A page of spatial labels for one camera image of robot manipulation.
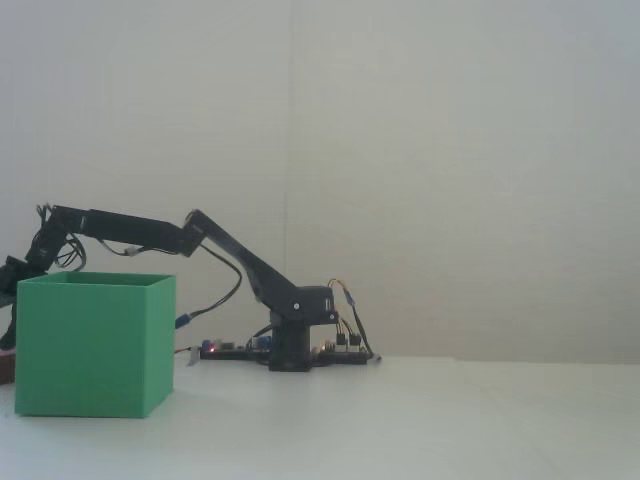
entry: open box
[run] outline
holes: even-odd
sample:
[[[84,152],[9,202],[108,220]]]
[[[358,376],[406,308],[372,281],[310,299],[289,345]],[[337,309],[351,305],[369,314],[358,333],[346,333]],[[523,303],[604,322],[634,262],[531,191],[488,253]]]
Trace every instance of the open box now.
[[[146,417],[173,389],[176,281],[61,272],[18,285],[16,413]]]

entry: white table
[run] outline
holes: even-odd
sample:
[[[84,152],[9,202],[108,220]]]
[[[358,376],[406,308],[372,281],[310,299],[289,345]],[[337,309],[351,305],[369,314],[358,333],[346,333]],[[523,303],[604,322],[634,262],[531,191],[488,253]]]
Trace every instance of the white table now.
[[[640,478],[637,366],[186,362],[146,420],[17,417],[0,387],[0,478]]]

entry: red object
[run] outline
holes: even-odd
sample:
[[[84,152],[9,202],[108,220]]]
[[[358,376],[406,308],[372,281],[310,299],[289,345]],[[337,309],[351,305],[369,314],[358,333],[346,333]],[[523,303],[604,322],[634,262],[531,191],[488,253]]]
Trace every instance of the red object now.
[[[16,356],[1,355],[0,356],[0,385],[5,383],[13,383],[16,378]]]

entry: robotic arm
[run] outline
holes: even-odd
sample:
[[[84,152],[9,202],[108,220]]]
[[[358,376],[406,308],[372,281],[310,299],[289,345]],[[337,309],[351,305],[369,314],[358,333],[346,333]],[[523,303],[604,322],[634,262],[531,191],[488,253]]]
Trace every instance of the robotic arm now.
[[[270,310],[270,370],[308,371],[312,363],[309,327],[338,321],[330,287],[296,287],[200,210],[192,211],[180,228],[158,220],[55,206],[25,261],[8,257],[0,267],[0,307],[13,304],[12,325],[0,348],[15,345],[17,283],[46,275],[71,234],[139,245],[139,251],[154,249],[185,257],[190,257],[205,238],[213,241],[243,267],[256,299]]]

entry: blue component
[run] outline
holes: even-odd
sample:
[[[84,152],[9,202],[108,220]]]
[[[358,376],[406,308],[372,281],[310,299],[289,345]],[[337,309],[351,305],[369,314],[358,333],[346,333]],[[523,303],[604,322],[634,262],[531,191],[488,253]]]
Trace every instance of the blue component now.
[[[258,337],[258,350],[271,350],[271,335]]]
[[[176,330],[181,327],[184,327],[190,321],[191,321],[191,316],[188,313],[185,313],[184,315],[180,315],[176,319]]]

